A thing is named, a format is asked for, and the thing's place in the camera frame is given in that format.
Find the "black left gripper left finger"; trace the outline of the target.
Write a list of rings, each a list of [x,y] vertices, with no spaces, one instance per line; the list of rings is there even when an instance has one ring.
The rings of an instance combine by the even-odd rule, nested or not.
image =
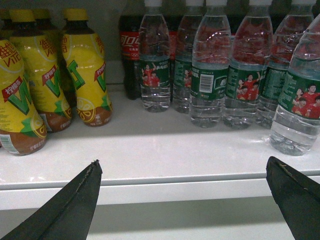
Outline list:
[[[85,240],[102,180],[98,160],[90,163],[3,240]]]

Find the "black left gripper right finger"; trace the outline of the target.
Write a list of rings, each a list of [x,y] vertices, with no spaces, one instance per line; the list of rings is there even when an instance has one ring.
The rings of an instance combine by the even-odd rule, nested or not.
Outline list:
[[[318,240],[320,184],[274,156],[267,161],[266,180],[294,239]]]

